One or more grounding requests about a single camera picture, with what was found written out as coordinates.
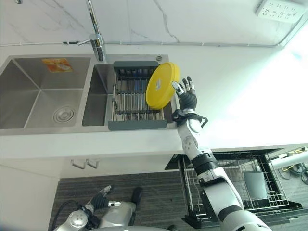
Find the yellow plate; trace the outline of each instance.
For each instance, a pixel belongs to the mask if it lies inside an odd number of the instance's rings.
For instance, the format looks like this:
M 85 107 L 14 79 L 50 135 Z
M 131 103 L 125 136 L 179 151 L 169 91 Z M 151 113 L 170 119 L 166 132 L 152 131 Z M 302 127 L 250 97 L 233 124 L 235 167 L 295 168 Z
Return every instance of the yellow plate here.
M 146 89 L 146 102 L 153 109 L 165 107 L 175 93 L 172 81 L 179 81 L 180 69 L 172 63 L 166 62 L 159 65 L 152 74 Z

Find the white cabinet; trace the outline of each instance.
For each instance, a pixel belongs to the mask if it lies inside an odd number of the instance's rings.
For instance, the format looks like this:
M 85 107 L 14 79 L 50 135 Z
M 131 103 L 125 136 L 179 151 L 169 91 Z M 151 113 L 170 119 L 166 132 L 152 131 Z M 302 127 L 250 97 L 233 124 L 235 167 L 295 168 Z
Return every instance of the white cabinet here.
M 58 179 L 0 166 L 0 230 L 47 230 Z
M 91 177 L 103 175 L 120 175 L 146 172 L 161 172 L 171 159 L 173 154 L 153 154 L 147 156 L 122 156 L 122 157 L 95 157 L 88 156 L 59 157 L 59 158 L 18 158 L 2 159 L 1 165 L 15 169 L 21 169 L 27 172 L 40 174 L 43 176 L 56 178 L 73 178 L 73 177 Z M 93 168 L 85 164 L 84 169 L 72 166 L 84 166 L 86 159 L 90 164 L 95 165 Z

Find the faucet spout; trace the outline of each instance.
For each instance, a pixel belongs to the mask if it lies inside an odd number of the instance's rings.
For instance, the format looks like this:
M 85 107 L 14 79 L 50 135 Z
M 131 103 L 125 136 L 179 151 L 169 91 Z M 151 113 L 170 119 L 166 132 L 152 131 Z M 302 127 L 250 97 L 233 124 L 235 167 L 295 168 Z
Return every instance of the faucet spout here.
M 92 23 L 93 23 L 95 34 L 90 34 L 89 39 L 78 43 L 78 45 L 82 45 L 84 43 L 91 42 L 91 45 L 93 47 L 93 51 L 94 51 L 94 54 L 96 56 L 96 59 L 97 59 L 97 61 L 101 62 L 101 61 L 104 60 L 104 56 L 106 54 L 104 40 L 103 40 L 103 37 L 102 37 L 100 30 L 98 28 L 98 24 L 97 24 L 94 8 L 93 8 L 93 5 L 92 5 L 92 1 L 86 0 L 86 3 L 87 3 L 87 7 L 88 7 L 88 10 L 89 10 L 89 13 L 90 13 L 90 17 L 91 17 L 91 20 L 92 20 Z

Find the drawer handle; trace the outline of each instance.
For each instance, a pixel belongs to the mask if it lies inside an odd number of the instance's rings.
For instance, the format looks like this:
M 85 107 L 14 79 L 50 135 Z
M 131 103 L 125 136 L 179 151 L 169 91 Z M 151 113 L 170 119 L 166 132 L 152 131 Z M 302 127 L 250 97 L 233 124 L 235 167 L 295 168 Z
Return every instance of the drawer handle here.
M 72 166 L 80 168 L 80 169 L 85 169 L 86 168 L 86 163 L 85 162 L 83 162 L 83 166 L 80 166 L 80 165 L 75 164 L 74 160 L 71 160 L 71 164 L 72 164 Z
M 97 169 L 97 167 L 98 167 L 98 161 L 96 161 L 96 164 L 94 165 L 94 164 L 89 162 L 89 159 L 86 159 L 86 163 L 87 163 L 87 165 L 89 165 L 92 168 Z

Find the wire rack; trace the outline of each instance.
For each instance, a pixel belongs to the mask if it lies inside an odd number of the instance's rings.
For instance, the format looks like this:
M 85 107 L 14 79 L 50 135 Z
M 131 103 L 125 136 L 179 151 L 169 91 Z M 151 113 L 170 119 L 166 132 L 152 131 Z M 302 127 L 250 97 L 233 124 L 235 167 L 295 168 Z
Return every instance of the wire rack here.
M 240 155 L 232 156 L 231 159 L 218 160 L 220 166 L 225 170 L 236 190 L 240 194 L 244 209 L 254 212 L 257 216 L 266 213 L 281 212 L 279 207 L 289 205 L 282 185 L 277 177 L 267 154 L 263 155 Z M 206 212 L 200 198 L 201 187 L 192 165 L 184 164 L 184 183 L 188 198 L 186 198 L 189 213 L 198 219 L 207 219 Z M 263 172 L 266 183 L 267 199 L 253 199 L 247 190 L 243 172 Z
M 145 98 L 146 88 L 155 69 L 132 67 L 116 71 L 112 121 L 164 120 L 163 109 L 151 109 Z

